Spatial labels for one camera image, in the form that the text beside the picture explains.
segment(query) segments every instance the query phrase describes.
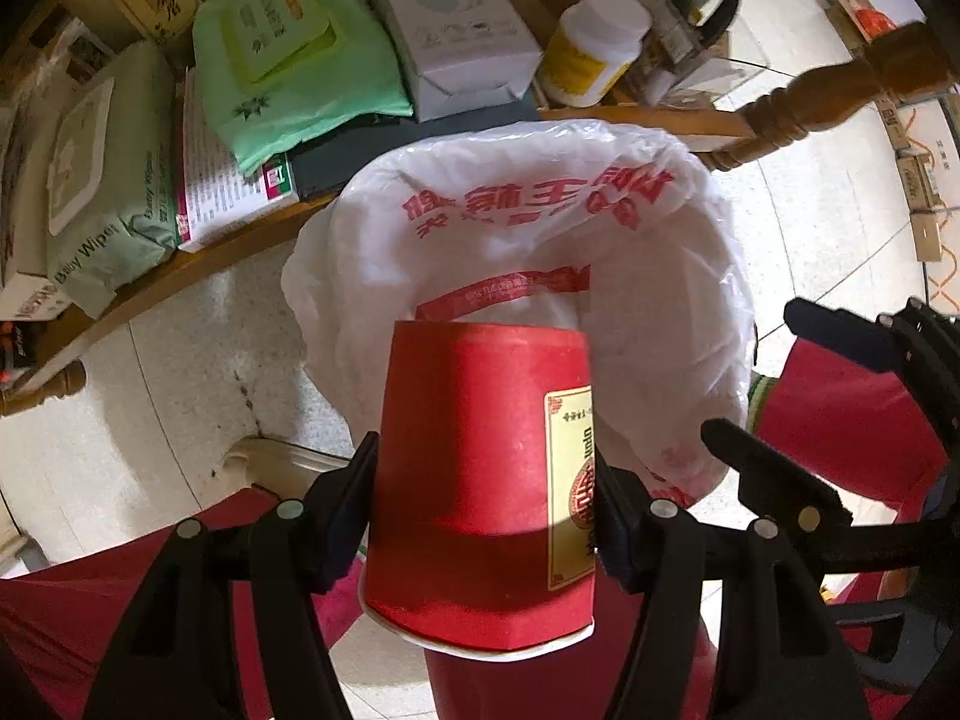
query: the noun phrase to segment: gray box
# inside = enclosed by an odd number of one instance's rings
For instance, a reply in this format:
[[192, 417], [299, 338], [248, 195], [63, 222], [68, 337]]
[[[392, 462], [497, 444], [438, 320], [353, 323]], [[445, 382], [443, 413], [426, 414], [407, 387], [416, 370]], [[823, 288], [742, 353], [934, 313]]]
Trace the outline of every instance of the gray box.
[[520, 100], [541, 48], [509, 0], [373, 0], [425, 122]]

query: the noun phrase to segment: green striped sock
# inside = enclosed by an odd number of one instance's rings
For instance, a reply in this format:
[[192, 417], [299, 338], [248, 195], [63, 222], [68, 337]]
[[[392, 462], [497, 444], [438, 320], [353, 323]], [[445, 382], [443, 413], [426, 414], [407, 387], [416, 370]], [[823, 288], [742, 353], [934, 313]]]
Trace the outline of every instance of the green striped sock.
[[752, 375], [749, 395], [750, 408], [747, 409], [747, 430], [751, 433], [757, 432], [763, 407], [767, 405], [767, 400], [771, 392], [774, 391], [774, 385], [777, 381], [779, 379], [775, 376], [761, 376], [757, 372]]

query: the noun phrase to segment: white bottle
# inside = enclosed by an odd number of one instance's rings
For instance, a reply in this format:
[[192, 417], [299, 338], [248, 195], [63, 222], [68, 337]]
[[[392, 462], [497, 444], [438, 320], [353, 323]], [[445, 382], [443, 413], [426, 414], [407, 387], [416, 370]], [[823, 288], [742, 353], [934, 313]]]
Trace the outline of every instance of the white bottle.
[[580, 0], [560, 16], [536, 79], [557, 103], [596, 105], [640, 56], [651, 23], [636, 0]]

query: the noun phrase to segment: metal screw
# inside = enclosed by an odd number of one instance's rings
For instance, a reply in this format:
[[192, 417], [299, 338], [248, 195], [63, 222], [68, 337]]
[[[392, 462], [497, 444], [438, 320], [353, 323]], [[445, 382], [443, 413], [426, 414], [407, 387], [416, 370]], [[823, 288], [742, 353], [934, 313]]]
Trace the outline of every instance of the metal screw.
[[805, 506], [797, 515], [797, 524], [807, 533], [813, 533], [820, 526], [820, 510], [815, 506]]
[[676, 517], [677, 504], [666, 498], [658, 498], [652, 504], [650, 504], [650, 514], [653, 514], [654, 517], [659, 517], [660, 519], [670, 519], [671, 517]]
[[199, 519], [184, 519], [184, 521], [176, 527], [176, 534], [180, 538], [195, 538], [195, 536], [200, 536], [200, 531], [202, 530], [203, 525], [200, 525]]
[[277, 517], [280, 519], [296, 519], [304, 513], [302, 501], [284, 501], [277, 506]]
[[770, 519], [758, 519], [754, 523], [754, 533], [760, 538], [776, 538], [776, 534], [779, 533], [779, 528], [776, 526], [776, 522]]

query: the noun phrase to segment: cup label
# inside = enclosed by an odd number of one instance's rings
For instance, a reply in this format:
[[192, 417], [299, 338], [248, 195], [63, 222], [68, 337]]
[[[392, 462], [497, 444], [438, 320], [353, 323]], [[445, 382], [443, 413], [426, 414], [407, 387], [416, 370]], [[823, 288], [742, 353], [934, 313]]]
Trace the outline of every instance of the cup label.
[[593, 573], [593, 399], [589, 386], [544, 396], [547, 589]]

